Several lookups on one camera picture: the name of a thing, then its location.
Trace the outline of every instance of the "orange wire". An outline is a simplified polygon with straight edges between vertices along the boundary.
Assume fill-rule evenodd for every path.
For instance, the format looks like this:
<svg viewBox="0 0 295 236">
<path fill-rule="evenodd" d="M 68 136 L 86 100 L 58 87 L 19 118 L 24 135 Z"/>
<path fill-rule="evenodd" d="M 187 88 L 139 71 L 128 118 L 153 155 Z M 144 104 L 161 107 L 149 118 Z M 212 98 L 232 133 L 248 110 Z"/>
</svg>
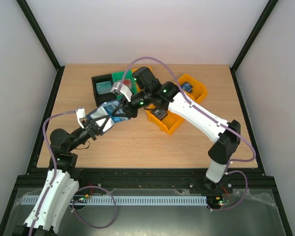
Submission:
<svg viewBox="0 0 295 236">
<path fill-rule="evenodd" d="M 227 192 L 226 188 L 224 188 L 224 186 L 222 186 L 222 189 L 223 189 L 224 192 L 226 193 L 228 200 L 231 200 L 231 199 L 230 199 L 230 196 L 228 195 L 228 192 Z"/>
<path fill-rule="evenodd" d="M 90 189 L 90 195 L 93 196 L 93 189 Z"/>
</svg>

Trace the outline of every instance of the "cable clip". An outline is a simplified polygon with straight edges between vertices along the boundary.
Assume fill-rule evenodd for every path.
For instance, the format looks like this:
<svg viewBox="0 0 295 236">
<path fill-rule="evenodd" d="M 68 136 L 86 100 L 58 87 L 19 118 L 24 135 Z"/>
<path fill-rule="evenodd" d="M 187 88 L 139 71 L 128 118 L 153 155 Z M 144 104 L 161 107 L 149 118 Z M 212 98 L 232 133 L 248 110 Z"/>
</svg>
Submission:
<svg viewBox="0 0 295 236">
<path fill-rule="evenodd" d="M 189 107 L 193 107 L 195 103 L 193 101 L 190 102 Z"/>
<path fill-rule="evenodd" d="M 84 109 L 84 107 L 78 107 L 75 110 L 75 114 L 77 115 L 77 120 L 78 120 L 79 125 L 84 129 L 84 126 L 81 123 L 81 120 L 85 119 L 85 109 Z"/>
</svg>

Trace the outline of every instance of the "gray cable channel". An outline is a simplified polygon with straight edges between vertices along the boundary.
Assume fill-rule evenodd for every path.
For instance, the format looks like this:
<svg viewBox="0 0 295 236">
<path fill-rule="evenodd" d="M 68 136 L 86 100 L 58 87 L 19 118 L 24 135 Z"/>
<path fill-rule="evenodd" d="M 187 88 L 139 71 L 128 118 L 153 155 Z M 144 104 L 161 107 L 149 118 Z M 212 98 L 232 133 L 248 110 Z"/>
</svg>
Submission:
<svg viewBox="0 0 295 236">
<path fill-rule="evenodd" d="M 37 195 L 25 196 L 21 205 L 35 205 L 38 200 Z M 201 196 L 114 196 L 118 206 L 206 206 L 207 198 Z M 113 200 L 109 196 L 92 196 L 89 200 L 75 205 L 109 206 L 113 205 Z"/>
</svg>

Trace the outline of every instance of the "transparent acrylic panel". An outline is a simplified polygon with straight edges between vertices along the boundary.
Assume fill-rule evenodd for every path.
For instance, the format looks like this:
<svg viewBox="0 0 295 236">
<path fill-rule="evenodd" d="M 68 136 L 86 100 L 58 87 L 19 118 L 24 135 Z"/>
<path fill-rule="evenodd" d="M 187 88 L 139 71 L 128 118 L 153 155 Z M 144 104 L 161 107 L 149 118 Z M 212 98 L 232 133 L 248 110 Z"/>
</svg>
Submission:
<svg viewBox="0 0 295 236">
<path fill-rule="evenodd" d="M 20 189 L 18 198 L 38 195 L 40 190 Z M 231 203 L 243 190 L 230 194 Z M 188 196 L 188 190 L 114 190 L 115 196 Z M 5 236 L 11 236 L 14 225 L 22 225 L 34 205 L 16 204 L 11 212 Z M 114 213 L 113 206 L 85 206 L 80 216 L 87 222 L 106 225 Z M 283 225 L 274 204 L 272 191 L 250 190 L 244 201 L 229 211 L 210 212 L 205 206 L 118 206 L 113 225 L 96 230 L 84 225 L 68 207 L 58 236 L 283 236 Z"/>
</svg>

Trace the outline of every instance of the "small box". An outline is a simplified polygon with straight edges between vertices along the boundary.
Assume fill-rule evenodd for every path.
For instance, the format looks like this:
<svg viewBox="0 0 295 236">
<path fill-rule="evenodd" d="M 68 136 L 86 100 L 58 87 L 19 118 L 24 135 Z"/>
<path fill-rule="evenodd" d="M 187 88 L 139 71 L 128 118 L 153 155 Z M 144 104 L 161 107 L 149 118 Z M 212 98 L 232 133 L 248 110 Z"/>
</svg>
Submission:
<svg viewBox="0 0 295 236">
<path fill-rule="evenodd" d="M 162 120 L 167 116 L 167 111 L 163 108 L 154 108 L 151 111 L 151 114 L 154 115 L 159 120 Z"/>
<path fill-rule="evenodd" d="M 192 93 L 193 86 L 191 84 L 189 84 L 188 82 L 185 82 L 181 85 L 181 88 L 188 93 Z"/>
<path fill-rule="evenodd" d="M 92 77 L 93 93 L 97 107 L 104 102 L 115 100 L 117 97 L 110 92 L 113 86 L 111 74 Z"/>
</svg>

